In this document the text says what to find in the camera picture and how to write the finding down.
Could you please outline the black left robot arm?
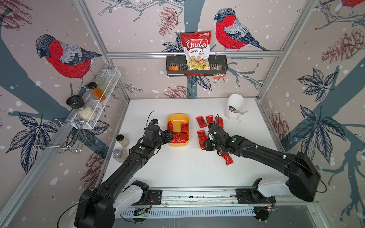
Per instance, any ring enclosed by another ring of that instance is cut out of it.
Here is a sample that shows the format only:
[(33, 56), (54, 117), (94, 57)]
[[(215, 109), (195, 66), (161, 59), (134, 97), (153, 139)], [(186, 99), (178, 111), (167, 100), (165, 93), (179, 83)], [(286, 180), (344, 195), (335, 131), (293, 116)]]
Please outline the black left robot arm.
[(173, 140), (174, 132), (162, 131), (157, 125), (144, 129), (144, 135), (130, 149), (127, 159), (94, 190), (85, 190), (80, 196), (74, 221), (77, 228), (111, 228), (116, 219), (114, 204), (122, 189), (164, 144)]

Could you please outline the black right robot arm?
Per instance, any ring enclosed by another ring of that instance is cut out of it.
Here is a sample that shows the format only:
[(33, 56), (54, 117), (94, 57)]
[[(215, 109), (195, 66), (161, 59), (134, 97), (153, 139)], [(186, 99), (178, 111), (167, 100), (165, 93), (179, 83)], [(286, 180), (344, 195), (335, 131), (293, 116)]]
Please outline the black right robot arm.
[(290, 192), (306, 202), (313, 202), (321, 176), (309, 157), (301, 152), (289, 154), (258, 145), (242, 136), (229, 136), (216, 124), (208, 125), (209, 139), (204, 142), (207, 151), (235, 155), (267, 165), (289, 178)]

